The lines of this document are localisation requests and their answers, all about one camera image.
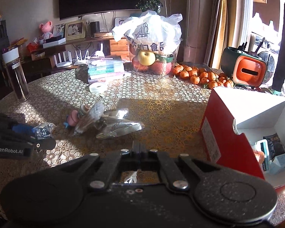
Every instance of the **pile of tangerines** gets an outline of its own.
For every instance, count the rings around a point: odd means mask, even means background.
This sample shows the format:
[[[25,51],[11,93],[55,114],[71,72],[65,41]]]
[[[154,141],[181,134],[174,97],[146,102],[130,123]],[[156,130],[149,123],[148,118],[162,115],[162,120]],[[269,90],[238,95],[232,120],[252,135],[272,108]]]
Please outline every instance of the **pile of tangerines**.
[[[211,71],[207,72],[205,68],[189,67],[185,64],[180,65],[176,63],[173,74],[183,80],[190,80],[192,84],[200,84],[204,88],[209,89],[219,86],[228,88],[234,86],[233,81],[224,73],[217,75]]]

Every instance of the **white tape roll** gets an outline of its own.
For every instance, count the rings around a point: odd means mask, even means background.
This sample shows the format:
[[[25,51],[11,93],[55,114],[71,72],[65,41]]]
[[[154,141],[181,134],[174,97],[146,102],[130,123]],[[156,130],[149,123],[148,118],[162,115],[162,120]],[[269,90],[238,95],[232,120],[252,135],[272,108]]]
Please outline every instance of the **white tape roll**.
[[[105,82],[95,82],[90,84],[89,89],[91,93],[103,93],[108,88]]]

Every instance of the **round table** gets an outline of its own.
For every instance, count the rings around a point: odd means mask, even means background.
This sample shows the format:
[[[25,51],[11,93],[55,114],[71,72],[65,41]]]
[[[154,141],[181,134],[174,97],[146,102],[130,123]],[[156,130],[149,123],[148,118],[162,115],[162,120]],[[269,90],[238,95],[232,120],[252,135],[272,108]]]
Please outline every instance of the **round table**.
[[[57,126],[53,133],[55,149],[34,151],[28,160],[0,159],[0,192],[15,178],[92,152],[104,156],[109,151],[131,148],[133,140],[142,141],[147,149],[167,151],[171,157],[186,152],[195,158],[206,159],[199,128],[210,90],[176,78],[132,73],[123,80],[110,82],[104,93],[92,94],[82,73],[86,73],[82,68],[69,70],[29,83],[31,96],[24,103],[18,103],[14,93],[0,101],[0,112],[19,122],[32,126],[52,122]],[[128,119],[143,122],[146,128],[107,140],[97,140],[94,132],[71,136],[63,125],[66,116],[73,109],[79,109],[81,104],[93,105],[98,100],[106,109],[129,108]],[[279,196],[279,201],[284,199],[285,194]],[[55,200],[52,201],[49,205],[54,205]],[[5,218],[1,206],[0,216]],[[276,221],[281,219],[280,214],[273,217]]]

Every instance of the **pink teddy bear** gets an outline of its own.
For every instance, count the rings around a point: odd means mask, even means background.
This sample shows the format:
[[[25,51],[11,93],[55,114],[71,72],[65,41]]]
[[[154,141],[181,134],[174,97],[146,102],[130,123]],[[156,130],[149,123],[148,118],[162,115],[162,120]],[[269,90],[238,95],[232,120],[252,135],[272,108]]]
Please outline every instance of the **pink teddy bear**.
[[[52,25],[53,23],[51,21],[48,21],[46,24],[40,24],[39,28],[43,32],[41,39],[49,39],[51,37],[54,37],[54,35],[50,32],[52,29]]]

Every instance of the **yellow apple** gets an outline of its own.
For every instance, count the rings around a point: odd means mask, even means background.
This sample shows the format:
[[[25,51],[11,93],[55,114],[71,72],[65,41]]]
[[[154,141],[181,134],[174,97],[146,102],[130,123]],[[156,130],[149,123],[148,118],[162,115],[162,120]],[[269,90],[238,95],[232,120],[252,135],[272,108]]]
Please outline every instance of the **yellow apple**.
[[[140,64],[150,66],[155,62],[155,54],[148,50],[140,50],[137,55]]]

